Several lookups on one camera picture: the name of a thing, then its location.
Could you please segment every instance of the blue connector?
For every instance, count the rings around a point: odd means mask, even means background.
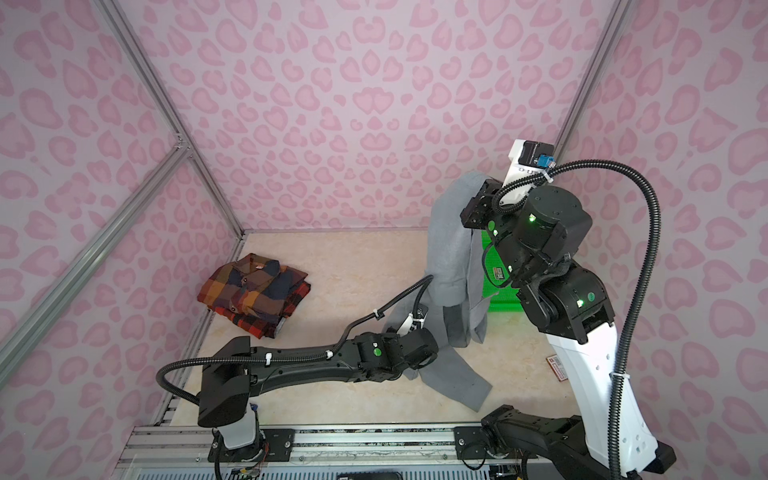
[[[542,154],[536,161],[536,166],[539,168],[549,168],[554,166],[554,157],[550,155]]]

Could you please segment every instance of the beige tabletop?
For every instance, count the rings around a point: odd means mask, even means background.
[[[380,307],[422,277],[426,263],[425,230],[322,233],[252,233],[243,248],[309,273],[312,291],[276,339],[251,345],[276,348],[327,345],[344,327]],[[380,331],[370,320],[355,334]],[[216,316],[200,348],[210,356],[236,336],[249,335]],[[291,386],[254,397],[264,425],[343,423],[465,422],[479,420],[500,405],[532,415],[578,414],[568,381],[559,382],[547,364],[554,354],[543,334],[523,313],[489,313],[483,344],[458,349],[466,362],[492,385],[479,412],[405,377],[394,382],[318,382]],[[185,389],[200,390],[200,367]],[[196,425],[197,407],[182,400],[171,425]]]

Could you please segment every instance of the plaid shirt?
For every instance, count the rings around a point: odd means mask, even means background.
[[[216,270],[197,300],[256,338],[274,338],[283,320],[310,292],[305,278],[300,270],[249,253]]]

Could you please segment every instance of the small label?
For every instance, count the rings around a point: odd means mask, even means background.
[[[549,368],[552,369],[552,372],[554,372],[560,382],[568,380],[568,375],[565,373],[563,363],[557,355],[548,356],[547,363],[549,363]]]
[[[280,319],[280,323],[277,324],[275,327],[275,336],[277,336],[278,333],[280,333],[280,330],[283,328],[283,325],[286,322],[286,317],[283,317]]]

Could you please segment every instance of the pink leopard print wall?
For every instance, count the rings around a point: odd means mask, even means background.
[[[0,342],[169,151],[88,0],[0,3]]]
[[[595,157],[643,172],[662,207],[629,372],[677,451],[667,477],[768,478],[768,3],[641,2],[567,154]],[[645,201],[615,174],[562,180],[594,218],[581,259],[623,318]]]
[[[247,227],[412,227],[552,142],[610,0],[122,2]]]
[[[157,369],[180,358],[203,281],[233,236],[182,165],[0,391],[0,478],[108,478],[161,399]]]

